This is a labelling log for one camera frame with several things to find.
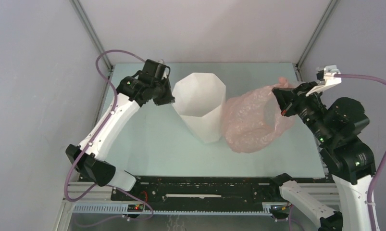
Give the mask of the pink plastic trash bag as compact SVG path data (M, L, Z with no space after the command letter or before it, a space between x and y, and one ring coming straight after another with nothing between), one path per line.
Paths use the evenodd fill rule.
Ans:
M249 91L226 101L221 134L235 153L254 153L270 145L295 124L295 117L281 115L273 88L291 88L285 77L273 85Z

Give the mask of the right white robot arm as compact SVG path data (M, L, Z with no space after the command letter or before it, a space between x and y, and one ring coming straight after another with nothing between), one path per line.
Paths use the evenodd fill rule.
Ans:
M270 179L268 194L286 200L320 231L375 231L376 212L370 184L375 177L374 154L358 135L369 124L362 104L341 97L326 107L315 82L296 88L273 88L282 116L298 116L318 140L320 155L336 185L340 207L331 209L303 191L288 174Z

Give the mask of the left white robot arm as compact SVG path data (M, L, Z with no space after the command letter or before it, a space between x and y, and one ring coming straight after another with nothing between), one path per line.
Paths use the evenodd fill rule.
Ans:
M70 144L66 155L75 171L98 186L121 188L128 200L140 197L137 179L106 161L111 146L130 118L148 101L157 106L175 102L170 81L170 67L147 59L141 70L123 78L113 100L92 131L78 145Z

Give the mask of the white trash bin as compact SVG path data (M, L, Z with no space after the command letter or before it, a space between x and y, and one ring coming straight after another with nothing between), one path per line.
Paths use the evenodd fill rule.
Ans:
M221 138L226 86L214 73L191 73L176 82L172 104L193 136L203 143Z

